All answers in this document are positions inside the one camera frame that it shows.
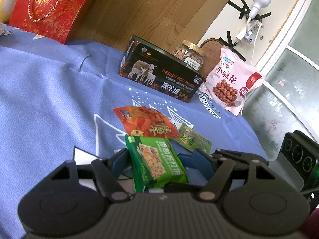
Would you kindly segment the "orange snack packet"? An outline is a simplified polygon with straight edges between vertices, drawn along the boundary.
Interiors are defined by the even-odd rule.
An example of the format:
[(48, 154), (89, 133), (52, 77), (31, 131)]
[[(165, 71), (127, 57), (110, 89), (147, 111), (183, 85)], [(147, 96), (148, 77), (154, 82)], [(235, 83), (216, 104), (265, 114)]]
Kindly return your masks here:
[(174, 138), (179, 132), (167, 116), (145, 106), (125, 106), (114, 109), (126, 133), (130, 136)]

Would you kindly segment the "blue tablecloth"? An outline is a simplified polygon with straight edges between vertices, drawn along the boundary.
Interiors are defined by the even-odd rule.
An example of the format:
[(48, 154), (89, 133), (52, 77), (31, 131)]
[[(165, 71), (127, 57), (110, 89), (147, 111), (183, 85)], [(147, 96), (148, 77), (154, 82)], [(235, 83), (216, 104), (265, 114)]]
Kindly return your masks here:
[(121, 77), (123, 53), (89, 40), (68, 45), (10, 27), (1, 37), (1, 238), (21, 238), (20, 199), (76, 152), (110, 158), (125, 146), (115, 114), (156, 109), (213, 148), (266, 156), (255, 132), (201, 93), (184, 103)]

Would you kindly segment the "red gift bag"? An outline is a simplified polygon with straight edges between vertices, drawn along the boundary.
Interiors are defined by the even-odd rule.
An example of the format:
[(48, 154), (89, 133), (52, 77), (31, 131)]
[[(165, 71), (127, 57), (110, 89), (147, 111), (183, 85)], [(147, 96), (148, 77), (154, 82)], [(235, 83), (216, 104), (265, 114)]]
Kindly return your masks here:
[(17, 0), (9, 25), (69, 42), (93, 0)]

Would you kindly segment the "light green snack packet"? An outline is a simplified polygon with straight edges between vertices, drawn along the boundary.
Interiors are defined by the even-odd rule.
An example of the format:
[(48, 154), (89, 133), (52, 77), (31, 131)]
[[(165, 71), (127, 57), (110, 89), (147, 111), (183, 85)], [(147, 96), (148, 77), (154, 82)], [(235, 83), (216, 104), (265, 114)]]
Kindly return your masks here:
[(193, 131), (186, 124), (177, 125), (179, 136), (173, 137), (173, 140), (185, 149), (193, 152), (195, 149), (200, 149), (204, 153), (209, 154), (213, 143), (202, 135)]

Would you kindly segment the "green cracker packet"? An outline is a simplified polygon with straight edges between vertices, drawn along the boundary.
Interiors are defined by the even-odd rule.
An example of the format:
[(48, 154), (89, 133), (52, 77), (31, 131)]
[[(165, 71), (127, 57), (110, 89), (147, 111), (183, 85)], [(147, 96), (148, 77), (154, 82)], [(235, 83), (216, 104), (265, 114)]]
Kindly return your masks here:
[(125, 142), (131, 157), (135, 192), (164, 188), (170, 182), (189, 182), (169, 139), (126, 135)]

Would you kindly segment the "white power strip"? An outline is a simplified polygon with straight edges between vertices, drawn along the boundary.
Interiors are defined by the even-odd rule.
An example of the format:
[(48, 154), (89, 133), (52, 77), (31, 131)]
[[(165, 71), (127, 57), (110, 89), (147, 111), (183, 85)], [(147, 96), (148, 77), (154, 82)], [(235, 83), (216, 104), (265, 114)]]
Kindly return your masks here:
[(246, 32), (246, 29), (244, 28), (237, 34), (236, 39), (241, 43), (247, 42), (251, 44), (255, 40), (256, 33), (259, 27), (263, 28), (262, 22), (257, 20), (252, 20), (248, 24), (248, 32)]

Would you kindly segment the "pink white fried-snack bag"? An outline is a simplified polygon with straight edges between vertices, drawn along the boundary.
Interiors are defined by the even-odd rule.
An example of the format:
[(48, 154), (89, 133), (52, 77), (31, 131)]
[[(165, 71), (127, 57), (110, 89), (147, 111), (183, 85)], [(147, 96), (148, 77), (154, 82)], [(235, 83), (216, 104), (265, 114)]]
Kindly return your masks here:
[(264, 77), (253, 66), (223, 46), (219, 62), (199, 90), (237, 116), (244, 106), (245, 96), (263, 81)]

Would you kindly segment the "glass door white frame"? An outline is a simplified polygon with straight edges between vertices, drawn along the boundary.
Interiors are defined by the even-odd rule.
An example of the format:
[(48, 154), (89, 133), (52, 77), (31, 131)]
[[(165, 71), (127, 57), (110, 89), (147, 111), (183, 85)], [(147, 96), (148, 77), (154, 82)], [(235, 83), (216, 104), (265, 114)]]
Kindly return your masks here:
[(278, 37), (275, 51), (259, 66), (265, 83), (243, 111), (271, 161), (288, 132), (318, 141), (318, 0), (299, 0)]

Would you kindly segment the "brown chair back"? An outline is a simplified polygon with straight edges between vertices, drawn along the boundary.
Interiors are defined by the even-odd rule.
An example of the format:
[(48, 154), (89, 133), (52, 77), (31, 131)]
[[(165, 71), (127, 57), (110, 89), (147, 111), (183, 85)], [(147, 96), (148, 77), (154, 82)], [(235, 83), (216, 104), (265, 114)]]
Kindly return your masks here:
[(223, 43), (215, 38), (207, 39), (200, 45), (204, 51), (203, 64), (198, 70), (201, 76), (206, 78), (219, 63), (222, 46)]

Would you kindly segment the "large cardboard sheet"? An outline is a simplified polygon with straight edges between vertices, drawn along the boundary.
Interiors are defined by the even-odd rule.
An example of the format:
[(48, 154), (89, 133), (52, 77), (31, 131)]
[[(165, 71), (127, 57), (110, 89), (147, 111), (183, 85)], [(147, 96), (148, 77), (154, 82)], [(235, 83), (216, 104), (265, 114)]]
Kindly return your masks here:
[(166, 51), (197, 44), (228, 0), (94, 0), (78, 28), (89, 39), (123, 51), (132, 35)]

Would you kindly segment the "black cardboard box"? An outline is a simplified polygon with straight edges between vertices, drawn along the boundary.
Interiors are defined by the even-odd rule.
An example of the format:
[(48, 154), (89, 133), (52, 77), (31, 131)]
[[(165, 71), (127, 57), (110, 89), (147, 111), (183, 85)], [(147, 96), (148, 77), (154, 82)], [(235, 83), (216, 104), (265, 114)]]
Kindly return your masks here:
[(204, 82), (187, 63), (135, 35), (121, 60), (119, 75), (185, 103)]

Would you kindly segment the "nut jar gold lid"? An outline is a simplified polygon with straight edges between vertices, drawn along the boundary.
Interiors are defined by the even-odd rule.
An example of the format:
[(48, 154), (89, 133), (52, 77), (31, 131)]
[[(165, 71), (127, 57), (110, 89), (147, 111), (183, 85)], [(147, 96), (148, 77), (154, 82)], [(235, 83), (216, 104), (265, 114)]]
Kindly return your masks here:
[(203, 65), (204, 51), (188, 40), (183, 40), (177, 45), (172, 54), (196, 71)]

